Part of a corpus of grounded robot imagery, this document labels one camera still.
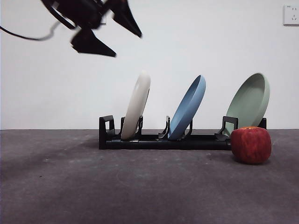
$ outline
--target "wall outlet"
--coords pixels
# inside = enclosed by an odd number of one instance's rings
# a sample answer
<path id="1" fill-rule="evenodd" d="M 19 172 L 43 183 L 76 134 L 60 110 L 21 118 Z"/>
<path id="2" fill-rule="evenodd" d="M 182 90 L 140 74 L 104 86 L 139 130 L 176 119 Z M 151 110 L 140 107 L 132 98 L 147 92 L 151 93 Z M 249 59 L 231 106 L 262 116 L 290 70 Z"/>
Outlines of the wall outlet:
<path id="1" fill-rule="evenodd" d="M 299 5 L 284 6 L 284 25 L 299 25 Z"/>

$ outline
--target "blue plate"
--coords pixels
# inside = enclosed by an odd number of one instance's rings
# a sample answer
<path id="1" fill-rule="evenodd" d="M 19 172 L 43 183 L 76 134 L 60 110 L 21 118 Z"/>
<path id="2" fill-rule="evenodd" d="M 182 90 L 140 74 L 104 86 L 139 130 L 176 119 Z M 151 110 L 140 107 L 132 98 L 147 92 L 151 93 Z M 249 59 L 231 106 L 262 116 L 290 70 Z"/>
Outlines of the blue plate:
<path id="1" fill-rule="evenodd" d="M 198 110 L 205 95 L 205 91 L 206 81 L 205 78 L 200 75 L 189 87 L 170 122 L 170 129 L 168 133 L 169 140 L 177 140 L 182 137 L 184 131 Z"/>

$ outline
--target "white wall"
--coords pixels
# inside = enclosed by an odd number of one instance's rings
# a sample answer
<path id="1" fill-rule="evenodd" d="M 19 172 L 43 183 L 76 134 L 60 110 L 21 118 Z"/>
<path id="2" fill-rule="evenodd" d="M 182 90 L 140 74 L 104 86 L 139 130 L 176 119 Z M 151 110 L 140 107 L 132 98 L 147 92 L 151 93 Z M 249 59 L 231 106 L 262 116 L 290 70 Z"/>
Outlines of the white wall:
<path id="1" fill-rule="evenodd" d="M 194 78 L 207 81 L 194 117 L 220 128 L 240 85 L 268 78 L 269 128 L 299 128 L 299 27 L 283 26 L 283 5 L 298 0 L 130 0 L 143 38 L 107 17 L 96 35 L 117 58 L 78 54 L 62 25 L 46 42 L 1 33 L 1 128 L 96 129 L 98 117 L 126 113 L 141 70 L 151 75 L 144 128 L 163 128 Z M 2 0 L 1 25 L 43 36 L 55 22 L 38 0 Z"/>

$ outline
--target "plate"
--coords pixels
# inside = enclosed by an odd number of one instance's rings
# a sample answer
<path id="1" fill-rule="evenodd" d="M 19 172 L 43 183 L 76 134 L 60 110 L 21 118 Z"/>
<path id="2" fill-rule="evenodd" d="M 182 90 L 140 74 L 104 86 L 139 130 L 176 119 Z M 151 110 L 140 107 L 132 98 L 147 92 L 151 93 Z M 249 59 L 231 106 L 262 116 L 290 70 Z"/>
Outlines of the plate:
<path id="1" fill-rule="evenodd" d="M 139 117 L 142 116 L 150 91 L 150 76 L 143 71 L 135 84 L 121 132 L 122 140 L 134 137 Z"/>
<path id="2" fill-rule="evenodd" d="M 250 76 L 235 94 L 226 116 L 239 119 L 238 127 L 258 126 L 266 112 L 270 86 L 261 73 Z M 223 134 L 230 136 L 234 125 L 226 123 Z"/>
<path id="3" fill-rule="evenodd" d="M 206 81 L 205 78 L 200 75 L 189 87 L 170 122 L 168 140 L 177 140 L 182 137 L 198 110 L 205 91 Z"/>

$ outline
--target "white plate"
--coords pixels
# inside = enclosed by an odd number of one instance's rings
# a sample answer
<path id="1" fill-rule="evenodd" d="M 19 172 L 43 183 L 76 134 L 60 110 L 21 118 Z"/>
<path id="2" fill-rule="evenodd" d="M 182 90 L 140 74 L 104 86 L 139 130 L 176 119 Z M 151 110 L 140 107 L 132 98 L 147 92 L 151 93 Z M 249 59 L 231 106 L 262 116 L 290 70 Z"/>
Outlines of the white plate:
<path id="1" fill-rule="evenodd" d="M 143 71 L 135 84 L 123 128 L 121 139 L 128 140 L 134 137 L 139 117 L 142 116 L 150 91 L 150 76 Z"/>

